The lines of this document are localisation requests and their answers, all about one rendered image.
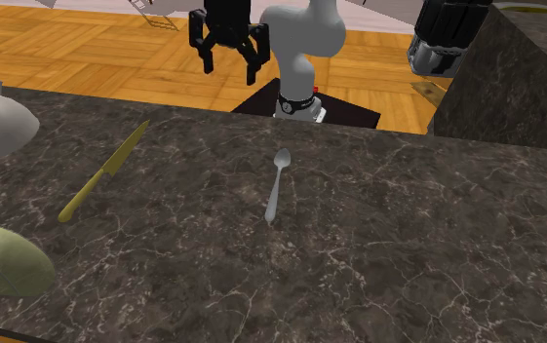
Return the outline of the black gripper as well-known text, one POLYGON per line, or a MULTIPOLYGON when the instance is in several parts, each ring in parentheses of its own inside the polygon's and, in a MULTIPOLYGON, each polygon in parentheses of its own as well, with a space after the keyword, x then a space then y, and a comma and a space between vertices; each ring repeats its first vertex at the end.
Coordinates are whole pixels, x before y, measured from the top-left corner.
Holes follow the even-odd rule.
POLYGON ((198 51, 206 74, 214 70, 212 47, 217 43, 238 50, 247 63, 247 85, 255 83, 256 72, 270 60, 270 37, 266 23, 250 24, 251 6, 251 0, 204 0, 207 14, 201 9, 189 13, 189 45, 198 51))

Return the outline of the silver spoon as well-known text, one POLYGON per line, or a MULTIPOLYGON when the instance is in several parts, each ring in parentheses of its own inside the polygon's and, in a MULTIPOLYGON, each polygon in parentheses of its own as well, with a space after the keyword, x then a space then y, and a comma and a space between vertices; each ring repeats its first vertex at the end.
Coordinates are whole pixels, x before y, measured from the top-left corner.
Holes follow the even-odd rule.
POLYGON ((291 163, 291 153, 287 148, 280 149, 274 158, 274 164, 277 167, 277 173, 274 185, 272 187, 264 218, 268 223, 271 223, 276 216, 278 197, 279 197, 279 187, 280 187, 280 178, 283 168, 286 168, 291 163))

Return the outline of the black robot stand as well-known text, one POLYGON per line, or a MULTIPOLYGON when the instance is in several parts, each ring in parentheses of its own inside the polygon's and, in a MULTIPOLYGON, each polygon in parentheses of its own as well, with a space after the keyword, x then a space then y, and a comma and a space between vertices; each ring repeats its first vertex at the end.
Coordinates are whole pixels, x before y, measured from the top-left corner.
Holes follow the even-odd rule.
MULTIPOLYGON (((280 79, 274 78, 232 110, 233 113, 272 117, 280 89, 280 79)), ((324 123, 349 127, 375 129, 380 114, 344 100, 315 93, 327 110, 324 123)))

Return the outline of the yellow kitchen knife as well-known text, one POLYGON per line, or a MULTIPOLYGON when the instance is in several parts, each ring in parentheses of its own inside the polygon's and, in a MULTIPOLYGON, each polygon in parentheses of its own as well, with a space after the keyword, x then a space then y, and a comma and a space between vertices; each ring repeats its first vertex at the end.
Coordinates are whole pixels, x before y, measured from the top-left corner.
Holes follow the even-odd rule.
POLYGON ((84 202, 93 188, 98 184, 104 174, 114 176, 126 159, 129 157, 138 141, 149 125, 149 120, 143 122, 134 132, 117 148, 101 168, 89 179, 89 181, 76 193, 59 213, 58 221, 67 222, 73 213, 84 202))

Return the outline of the black and silver appliance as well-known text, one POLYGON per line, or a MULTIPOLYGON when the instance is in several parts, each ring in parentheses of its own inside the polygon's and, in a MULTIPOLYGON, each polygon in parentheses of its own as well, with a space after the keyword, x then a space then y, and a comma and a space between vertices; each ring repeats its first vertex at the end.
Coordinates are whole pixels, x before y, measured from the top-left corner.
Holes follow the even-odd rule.
POLYGON ((407 50, 411 71, 453 78, 492 0, 424 0, 407 50))

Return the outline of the yellow-green flat plate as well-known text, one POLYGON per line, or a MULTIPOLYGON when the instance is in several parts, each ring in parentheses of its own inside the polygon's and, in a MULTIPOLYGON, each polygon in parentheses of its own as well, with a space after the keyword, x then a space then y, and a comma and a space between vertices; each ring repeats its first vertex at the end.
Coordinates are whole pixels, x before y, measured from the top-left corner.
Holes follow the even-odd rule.
POLYGON ((547 14, 547 5, 520 2, 497 2, 493 5, 501 11, 547 14))

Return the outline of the olive green domed bowl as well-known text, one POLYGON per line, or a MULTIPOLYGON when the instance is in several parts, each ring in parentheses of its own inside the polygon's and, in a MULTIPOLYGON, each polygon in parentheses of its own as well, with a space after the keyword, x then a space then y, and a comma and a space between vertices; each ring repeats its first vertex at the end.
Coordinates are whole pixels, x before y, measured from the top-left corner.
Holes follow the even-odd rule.
POLYGON ((39 247, 0 227, 0 295, 37 296, 55 278, 51 259, 39 247))

